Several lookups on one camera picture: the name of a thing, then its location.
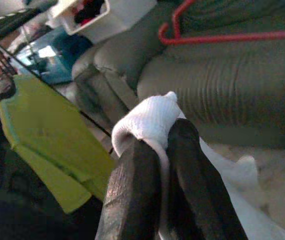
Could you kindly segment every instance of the white plastic container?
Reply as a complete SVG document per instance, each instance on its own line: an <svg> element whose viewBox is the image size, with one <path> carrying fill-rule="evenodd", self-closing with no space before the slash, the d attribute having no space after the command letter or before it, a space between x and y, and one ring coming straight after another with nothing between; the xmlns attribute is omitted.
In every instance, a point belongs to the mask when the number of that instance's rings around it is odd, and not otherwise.
<svg viewBox="0 0 285 240"><path fill-rule="evenodd" d="M156 4L156 0L105 0L106 11L83 26L74 22L71 12L73 4L68 4L60 15L60 20L69 35L81 34L94 44L130 29Z"/></svg>

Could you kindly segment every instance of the couch armrest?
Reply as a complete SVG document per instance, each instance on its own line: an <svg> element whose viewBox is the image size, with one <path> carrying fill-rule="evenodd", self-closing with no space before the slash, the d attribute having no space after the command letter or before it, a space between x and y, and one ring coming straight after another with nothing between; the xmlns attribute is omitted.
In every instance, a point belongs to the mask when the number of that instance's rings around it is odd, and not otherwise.
<svg viewBox="0 0 285 240"><path fill-rule="evenodd" d="M94 57L103 44L104 43L99 43L89 48L73 64L71 76L74 81L82 75L85 75L86 78L90 78L99 72L94 66Z"/></svg>
<svg viewBox="0 0 285 240"><path fill-rule="evenodd" d="M145 64L165 48L158 39L158 29L170 21L174 9L172 2L159 2L130 30L108 40L95 54L96 68L106 76L119 76L136 90Z"/></svg>

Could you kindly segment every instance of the white cloth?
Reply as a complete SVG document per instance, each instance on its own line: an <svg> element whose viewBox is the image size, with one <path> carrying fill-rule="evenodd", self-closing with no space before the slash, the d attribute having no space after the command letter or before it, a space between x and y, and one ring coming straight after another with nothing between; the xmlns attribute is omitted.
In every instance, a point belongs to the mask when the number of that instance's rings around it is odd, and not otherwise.
<svg viewBox="0 0 285 240"><path fill-rule="evenodd" d="M152 96L131 110L112 130L112 145L120 157L133 136L145 141L160 159L161 209L159 235L168 240L167 204L169 191L169 161L166 155L168 135L178 118L185 118L177 105L177 96L169 92L165 96ZM285 240L285 230L277 226L263 212L251 206L239 190L259 188L258 172L253 157L234 163L214 152L201 138L200 147L220 173L231 203L249 240Z"/></svg>

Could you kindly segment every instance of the red plastic hanger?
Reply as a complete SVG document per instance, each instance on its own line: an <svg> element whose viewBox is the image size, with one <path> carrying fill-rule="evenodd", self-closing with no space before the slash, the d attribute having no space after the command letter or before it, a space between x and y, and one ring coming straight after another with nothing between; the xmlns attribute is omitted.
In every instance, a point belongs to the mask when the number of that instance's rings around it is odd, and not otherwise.
<svg viewBox="0 0 285 240"><path fill-rule="evenodd" d="M185 12L190 5L196 0L186 0L172 14L172 25L174 30L174 38L167 38L166 32L169 28L169 23L164 23L158 32L160 41L165 45L182 45L182 44L213 44L223 42L246 42L246 41L263 41L285 39L285 31L272 32L254 32L254 33L239 33L229 35L213 35L213 36L196 36L196 37L181 37L179 17Z"/></svg>

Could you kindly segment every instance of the blue object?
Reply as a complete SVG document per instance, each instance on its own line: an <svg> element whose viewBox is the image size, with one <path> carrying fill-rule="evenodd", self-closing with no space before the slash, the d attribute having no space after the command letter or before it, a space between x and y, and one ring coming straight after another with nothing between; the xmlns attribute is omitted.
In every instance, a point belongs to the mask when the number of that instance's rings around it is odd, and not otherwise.
<svg viewBox="0 0 285 240"><path fill-rule="evenodd" d="M70 36L61 26L32 42L32 51L29 46L26 46L16 57L35 73L41 74L46 83L60 84L72 81L74 63L91 46L87 38L78 35ZM20 73L30 74L15 60L12 60L12 65Z"/></svg>

